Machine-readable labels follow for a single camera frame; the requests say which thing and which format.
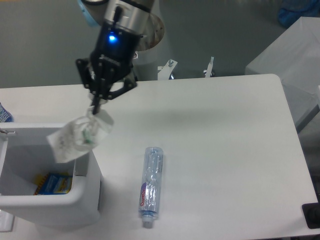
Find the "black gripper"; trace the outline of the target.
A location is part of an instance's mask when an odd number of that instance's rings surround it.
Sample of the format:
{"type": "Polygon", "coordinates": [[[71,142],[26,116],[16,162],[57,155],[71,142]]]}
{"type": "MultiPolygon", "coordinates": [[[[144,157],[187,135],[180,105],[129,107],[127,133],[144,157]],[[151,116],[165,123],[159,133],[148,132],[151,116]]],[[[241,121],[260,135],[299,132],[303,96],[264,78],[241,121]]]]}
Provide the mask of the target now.
{"type": "Polygon", "coordinates": [[[104,22],[90,58],[75,61],[82,84],[92,95],[93,115],[100,111],[100,100],[113,100],[137,86],[130,73],[140,39],[140,34],[104,22]]]}

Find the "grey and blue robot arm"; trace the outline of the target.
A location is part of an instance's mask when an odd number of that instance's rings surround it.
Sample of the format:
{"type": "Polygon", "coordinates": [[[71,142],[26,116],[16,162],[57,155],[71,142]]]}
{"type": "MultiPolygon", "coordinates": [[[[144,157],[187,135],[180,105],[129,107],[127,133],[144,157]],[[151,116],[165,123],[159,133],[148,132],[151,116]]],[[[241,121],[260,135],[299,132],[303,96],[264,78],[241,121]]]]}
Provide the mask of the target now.
{"type": "Polygon", "coordinates": [[[100,25],[89,57],[75,61],[80,79],[91,96],[92,114],[101,105],[137,86],[132,74],[134,54],[154,5],[152,0],[80,0],[90,25],[100,25]]]}

